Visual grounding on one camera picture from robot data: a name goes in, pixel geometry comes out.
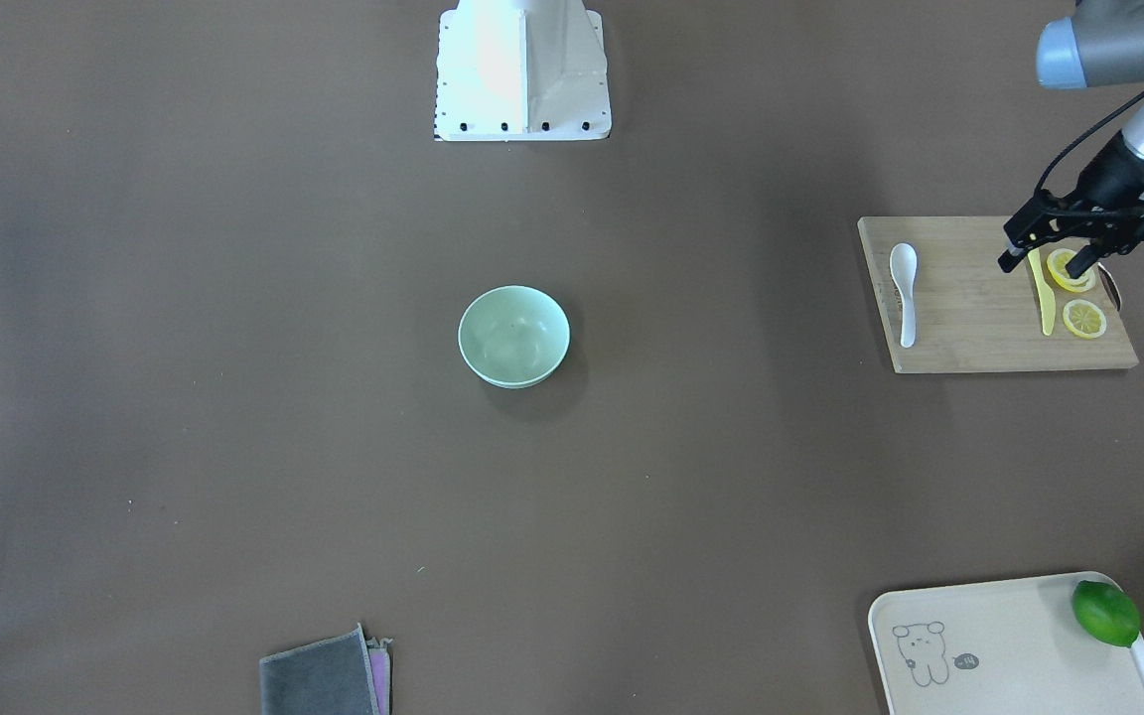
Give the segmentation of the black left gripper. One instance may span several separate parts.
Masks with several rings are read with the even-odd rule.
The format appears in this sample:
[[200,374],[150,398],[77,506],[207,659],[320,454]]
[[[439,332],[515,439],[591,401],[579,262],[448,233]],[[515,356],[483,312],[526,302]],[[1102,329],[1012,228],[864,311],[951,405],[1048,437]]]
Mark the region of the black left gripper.
[[[1089,217],[1079,219],[1077,212]],[[1144,243],[1144,160],[1120,136],[1101,150],[1077,180],[1068,207],[1049,191],[1035,191],[1004,221],[1004,251],[998,257],[1003,273],[1012,273],[1028,253],[1067,238],[1085,238],[1068,273],[1113,254],[1127,254]]]

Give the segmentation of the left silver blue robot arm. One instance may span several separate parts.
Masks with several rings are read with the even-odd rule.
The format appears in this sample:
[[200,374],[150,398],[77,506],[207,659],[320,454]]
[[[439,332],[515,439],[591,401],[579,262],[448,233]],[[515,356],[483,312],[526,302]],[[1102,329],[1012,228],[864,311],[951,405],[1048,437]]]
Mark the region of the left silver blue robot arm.
[[[1144,82],[1144,1],[1079,1],[1046,24],[1036,45],[1036,80],[1057,90]],[[1121,105],[1127,122],[1086,164],[1067,194],[1039,183],[1004,221],[1000,270],[1011,272],[1044,245],[1085,239],[1068,262],[1074,279],[1099,259],[1144,243],[1144,89]]]

